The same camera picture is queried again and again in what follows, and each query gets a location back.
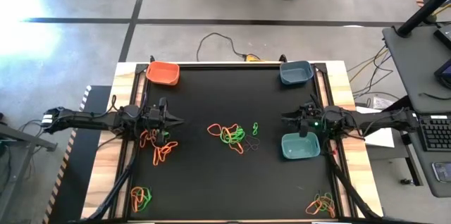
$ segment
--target concrete floor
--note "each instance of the concrete floor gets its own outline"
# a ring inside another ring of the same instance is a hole
[[[40,118],[44,111],[55,106],[76,109],[87,85],[112,83],[128,25],[17,23],[15,20],[130,18],[136,0],[2,1],[0,92],[4,98],[0,111],[10,126],[19,127],[30,119]],[[392,22],[406,20],[417,8],[414,0],[144,0],[140,18]],[[238,51],[267,60],[285,54],[290,60],[344,60],[350,68],[374,56],[383,46],[381,30],[378,27],[138,25],[127,61],[148,61],[150,55],[162,61],[195,61],[200,39],[210,32],[220,32],[233,38]],[[218,37],[207,39],[199,56],[202,61],[239,59],[231,53],[229,43]],[[384,66],[395,70],[391,60]],[[353,90],[365,86],[372,70],[368,67],[352,82]],[[372,90],[399,97],[405,95],[396,70]],[[371,96],[357,101],[365,102]],[[69,131],[65,131],[45,136],[58,142],[58,150],[36,154],[36,172],[22,183],[11,221],[41,222],[68,135]],[[390,164],[390,167],[407,170],[405,164]],[[398,179],[399,170],[384,172],[387,168],[386,163],[373,163],[387,215],[433,223],[445,223],[451,217],[449,211],[436,211],[449,206],[451,200],[432,197],[427,187],[400,186],[393,182]]]

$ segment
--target black floor stripe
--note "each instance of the black floor stripe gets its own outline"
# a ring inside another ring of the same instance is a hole
[[[155,25],[271,25],[271,26],[362,26],[391,27],[401,22],[328,21],[328,20],[214,20],[214,19],[138,19],[137,24]]]
[[[131,23],[128,26],[127,34],[125,34],[124,44],[122,45],[121,54],[119,56],[119,62],[127,61],[128,50],[130,49],[130,44],[132,43],[133,33],[135,32],[136,22],[140,14],[142,1],[143,0],[136,0]]]
[[[27,18],[24,23],[98,23],[98,24],[128,24],[127,18]]]

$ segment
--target rubber band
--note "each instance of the rubber band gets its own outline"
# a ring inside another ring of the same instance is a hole
[[[211,129],[213,127],[218,127],[219,133],[211,132]],[[241,141],[242,141],[242,139],[245,138],[246,134],[245,134],[245,131],[238,124],[233,124],[230,127],[221,127],[219,124],[214,123],[213,125],[210,125],[206,129],[206,131],[209,132],[210,135],[220,137],[221,141],[225,144],[228,144],[230,149],[237,151],[239,154],[244,153],[244,150],[241,146]]]
[[[335,202],[333,201],[332,194],[326,192],[324,196],[319,193],[315,195],[314,201],[305,208],[305,213],[315,215],[319,211],[327,211],[331,218],[335,217]]]
[[[147,130],[141,133],[140,135],[140,147],[144,148],[147,141],[150,141],[152,143],[152,146],[154,147],[154,158],[152,160],[152,164],[154,166],[157,166],[159,162],[164,162],[166,160],[166,154],[169,154],[172,151],[173,147],[178,146],[178,142],[172,141],[168,142],[163,147],[157,147],[155,145],[156,136],[158,135],[158,130],[152,129],[152,131],[149,133]],[[168,132],[163,132],[164,136],[168,136],[168,138],[171,136]]]
[[[251,141],[248,140],[248,139],[253,139],[253,140],[257,141],[257,143],[256,144],[252,144]],[[245,151],[249,151],[249,150],[256,151],[256,150],[259,149],[259,145],[260,145],[260,139],[259,138],[253,137],[251,135],[246,135],[246,137],[245,137]]]
[[[259,129],[259,124],[258,123],[254,123],[254,126],[252,126],[252,129],[254,129],[254,131],[252,132],[252,135],[257,135],[257,133],[259,133],[258,129]]]
[[[130,191],[132,199],[132,210],[137,213],[146,208],[147,204],[152,200],[151,190],[146,187],[136,186]]]

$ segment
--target teal bowl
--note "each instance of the teal bowl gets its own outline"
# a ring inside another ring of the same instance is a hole
[[[311,158],[318,156],[321,148],[313,132],[308,132],[306,137],[300,137],[296,132],[283,135],[282,152],[288,159]]]

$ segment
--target white paper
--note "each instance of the white paper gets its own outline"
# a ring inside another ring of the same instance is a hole
[[[375,113],[381,112],[380,110],[376,110],[374,108],[364,108],[357,107],[357,111],[360,113]],[[372,146],[380,146],[380,147],[395,147],[395,143],[393,142],[393,134],[391,128],[379,129],[370,135],[365,137],[365,143]]]

